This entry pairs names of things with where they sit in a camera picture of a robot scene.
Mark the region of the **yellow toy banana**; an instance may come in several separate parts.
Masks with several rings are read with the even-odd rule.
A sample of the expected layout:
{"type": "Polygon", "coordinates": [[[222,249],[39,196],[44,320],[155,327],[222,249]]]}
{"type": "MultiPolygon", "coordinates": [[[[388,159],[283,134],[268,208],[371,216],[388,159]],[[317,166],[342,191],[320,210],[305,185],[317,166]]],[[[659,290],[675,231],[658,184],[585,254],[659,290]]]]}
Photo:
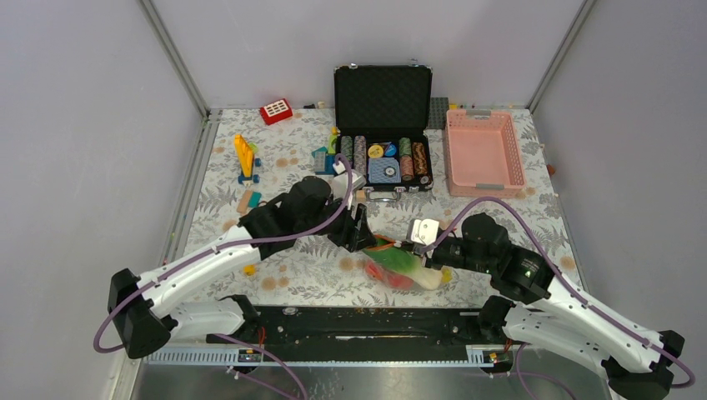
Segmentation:
{"type": "Polygon", "coordinates": [[[450,268],[446,268],[446,267],[443,268],[441,270],[441,273],[442,273],[442,279],[441,279],[442,283],[449,283],[454,277],[453,272],[451,271],[450,268]]]}

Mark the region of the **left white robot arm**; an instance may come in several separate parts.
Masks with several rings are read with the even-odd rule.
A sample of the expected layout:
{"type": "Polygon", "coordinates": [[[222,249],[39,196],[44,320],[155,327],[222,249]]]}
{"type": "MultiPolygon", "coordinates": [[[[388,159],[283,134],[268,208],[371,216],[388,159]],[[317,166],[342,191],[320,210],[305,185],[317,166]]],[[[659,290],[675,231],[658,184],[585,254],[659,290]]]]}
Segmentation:
{"type": "Polygon", "coordinates": [[[137,275],[124,268],[110,281],[108,318],[131,359],[144,358],[177,338],[230,334],[241,343],[258,334],[255,312],[243,297],[189,303],[199,289],[226,274],[288,250],[299,238],[325,236],[356,253],[373,247],[363,204],[352,206],[359,189],[356,172],[338,175],[332,185],[314,176],[245,213],[213,242],[152,271],[137,275]]]}

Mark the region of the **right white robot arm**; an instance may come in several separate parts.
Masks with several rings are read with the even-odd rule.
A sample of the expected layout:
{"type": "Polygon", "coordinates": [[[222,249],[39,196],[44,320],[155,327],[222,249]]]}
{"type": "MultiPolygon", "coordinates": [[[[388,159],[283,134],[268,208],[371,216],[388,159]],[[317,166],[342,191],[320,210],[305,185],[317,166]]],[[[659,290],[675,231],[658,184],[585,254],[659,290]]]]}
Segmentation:
{"type": "Polygon", "coordinates": [[[596,373],[624,399],[663,399],[672,388],[670,366],[684,338],[622,317],[580,287],[558,277],[541,254],[512,243],[505,227],[485,213],[464,219],[461,234],[439,222],[414,219],[407,239],[420,252],[434,245],[430,266],[490,276],[498,295],[478,315],[482,339],[509,339],[551,351],[596,373]]]}

